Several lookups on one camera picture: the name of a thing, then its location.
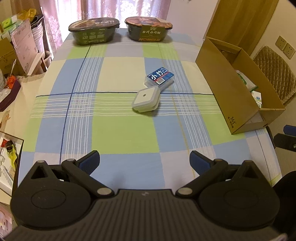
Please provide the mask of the brown cardboard box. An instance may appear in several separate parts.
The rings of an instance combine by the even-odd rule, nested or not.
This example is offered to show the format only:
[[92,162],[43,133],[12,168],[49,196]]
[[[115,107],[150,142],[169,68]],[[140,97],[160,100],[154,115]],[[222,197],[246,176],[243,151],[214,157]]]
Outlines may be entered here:
[[[206,37],[196,59],[232,134],[265,128],[284,111],[274,87],[250,56],[240,47]],[[261,93],[259,107],[238,71]]]

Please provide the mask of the pink white cardboard box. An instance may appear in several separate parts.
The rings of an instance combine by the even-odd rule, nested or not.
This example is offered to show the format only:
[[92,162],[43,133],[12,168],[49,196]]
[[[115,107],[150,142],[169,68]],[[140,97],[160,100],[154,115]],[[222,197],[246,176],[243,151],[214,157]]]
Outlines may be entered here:
[[11,33],[11,40],[23,71],[28,74],[38,53],[28,19]]

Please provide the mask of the stacked white paper cups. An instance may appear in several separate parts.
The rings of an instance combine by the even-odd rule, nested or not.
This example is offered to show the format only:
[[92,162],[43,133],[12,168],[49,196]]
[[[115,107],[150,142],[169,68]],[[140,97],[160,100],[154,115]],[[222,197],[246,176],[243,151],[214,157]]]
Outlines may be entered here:
[[33,34],[33,38],[34,38],[38,52],[44,53],[45,52],[44,40],[43,40],[44,31],[43,31],[43,25],[41,22],[32,28],[32,34]]

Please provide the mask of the white square lidded container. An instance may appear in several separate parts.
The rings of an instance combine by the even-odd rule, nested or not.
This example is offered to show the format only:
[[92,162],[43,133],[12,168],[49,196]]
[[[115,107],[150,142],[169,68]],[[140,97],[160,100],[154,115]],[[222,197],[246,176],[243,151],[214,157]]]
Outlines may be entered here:
[[132,108],[139,113],[156,110],[160,102],[160,93],[157,86],[139,90],[132,102]]

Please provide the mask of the checkered blue green tablecloth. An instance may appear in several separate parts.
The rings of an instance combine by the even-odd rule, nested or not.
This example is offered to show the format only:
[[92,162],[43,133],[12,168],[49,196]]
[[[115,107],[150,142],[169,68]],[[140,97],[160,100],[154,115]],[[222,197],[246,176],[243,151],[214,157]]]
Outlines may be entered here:
[[[177,190],[197,177],[197,150],[230,164],[252,160],[271,184],[280,166],[266,129],[232,135],[195,60],[200,47],[170,33],[160,43],[136,42],[118,29],[106,44],[78,46],[69,35],[57,50],[35,98],[18,178],[34,162],[60,164],[92,150],[92,177],[112,189]],[[164,67],[174,82],[158,108],[132,108],[148,74]]]

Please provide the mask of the wooden door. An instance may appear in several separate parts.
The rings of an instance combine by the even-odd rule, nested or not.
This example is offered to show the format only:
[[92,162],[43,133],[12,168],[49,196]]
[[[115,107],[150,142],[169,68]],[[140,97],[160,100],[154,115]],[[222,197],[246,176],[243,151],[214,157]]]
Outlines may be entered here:
[[241,47],[250,55],[277,5],[274,0],[220,0],[205,36]]

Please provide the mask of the pink patterned curtain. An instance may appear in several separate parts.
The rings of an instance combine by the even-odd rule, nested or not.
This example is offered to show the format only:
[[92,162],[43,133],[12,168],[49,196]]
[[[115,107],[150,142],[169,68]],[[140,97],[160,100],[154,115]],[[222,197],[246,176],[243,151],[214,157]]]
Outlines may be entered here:
[[45,18],[49,46],[53,52],[66,40],[68,26],[75,21],[116,18],[122,26],[130,16],[152,16],[165,20],[170,3],[159,0],[39,1]]

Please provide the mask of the yellow plastic bag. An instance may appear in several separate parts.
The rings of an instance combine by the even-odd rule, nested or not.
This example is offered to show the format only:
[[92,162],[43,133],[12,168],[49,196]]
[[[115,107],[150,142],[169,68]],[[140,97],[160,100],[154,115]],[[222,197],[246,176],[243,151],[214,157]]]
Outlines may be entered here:
[[31,23],[36,15],[36,13],[37,13],[36,9],[29,9],[28,11],[22,10],[21,12],[19,12],[17,14],[17,17],[19,20],[22,20],[22,21],[29,19],[29,21]]

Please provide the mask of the silver green tea bag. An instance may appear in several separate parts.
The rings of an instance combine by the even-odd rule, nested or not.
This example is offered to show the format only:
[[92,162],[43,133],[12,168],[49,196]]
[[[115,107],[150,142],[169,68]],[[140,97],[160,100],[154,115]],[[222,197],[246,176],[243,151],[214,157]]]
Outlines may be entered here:
[[239,70],[236,70],[236,73],[241,78],[241,80],[243,81],[243,83],[245,84],[249,92],[252,92],[258,89],[258,86],[255,85],[244,73],[242,73]]

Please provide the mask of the olive quilted chair cushion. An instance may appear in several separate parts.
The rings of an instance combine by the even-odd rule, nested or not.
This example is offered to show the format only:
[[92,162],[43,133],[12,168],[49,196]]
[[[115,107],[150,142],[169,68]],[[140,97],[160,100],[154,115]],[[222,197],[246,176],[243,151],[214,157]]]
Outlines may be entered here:
[[286,61],[269,46],[263,46],[253,61],[274,87],[282,104],[287,106],[295,96],[295,75]]

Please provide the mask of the round brown-lid instant noodle bowl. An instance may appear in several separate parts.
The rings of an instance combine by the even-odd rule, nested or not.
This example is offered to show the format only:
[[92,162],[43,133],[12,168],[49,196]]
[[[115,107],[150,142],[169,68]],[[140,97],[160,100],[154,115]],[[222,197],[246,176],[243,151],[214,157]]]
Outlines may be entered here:
[[132,16],[125,19],[130,39],[139,42],[161,42],[173,24],[155,17]]

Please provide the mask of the framed picture on floor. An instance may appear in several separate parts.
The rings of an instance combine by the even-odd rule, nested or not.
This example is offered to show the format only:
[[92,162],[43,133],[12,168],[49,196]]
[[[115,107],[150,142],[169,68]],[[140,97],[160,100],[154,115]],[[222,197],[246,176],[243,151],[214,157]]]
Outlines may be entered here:
[[1,190],[12,196],[19,170],[23,139],[1,132]]

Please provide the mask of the beige double wall socket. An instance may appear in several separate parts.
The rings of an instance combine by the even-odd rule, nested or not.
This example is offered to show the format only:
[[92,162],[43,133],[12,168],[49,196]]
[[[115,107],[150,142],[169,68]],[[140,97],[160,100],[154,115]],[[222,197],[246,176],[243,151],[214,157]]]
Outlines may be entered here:
[[288,59],[292,59],[295,54],[295,48],[290,45],[283,37],[279,36],[275,45],[280,49]]

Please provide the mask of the blue label clear plastic box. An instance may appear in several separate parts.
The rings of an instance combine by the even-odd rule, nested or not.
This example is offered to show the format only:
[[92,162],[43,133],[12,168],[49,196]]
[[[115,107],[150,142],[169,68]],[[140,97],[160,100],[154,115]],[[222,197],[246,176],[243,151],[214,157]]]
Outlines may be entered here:
[[173,73],[161,67],[146,76],[144,85],[146,87],[156,86],[162,92],[174,82],[174,79],[175,75]]

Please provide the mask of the green white medicine box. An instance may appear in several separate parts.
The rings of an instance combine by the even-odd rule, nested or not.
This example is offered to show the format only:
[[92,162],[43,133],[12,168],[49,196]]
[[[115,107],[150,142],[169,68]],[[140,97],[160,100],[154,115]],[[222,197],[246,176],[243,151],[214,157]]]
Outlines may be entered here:
[[255,100],[256,104],[258,105],[259,108],[262,108],[262,98],[261,98],[261,93],[257,92],[255,90],[250,92],[253,99]]

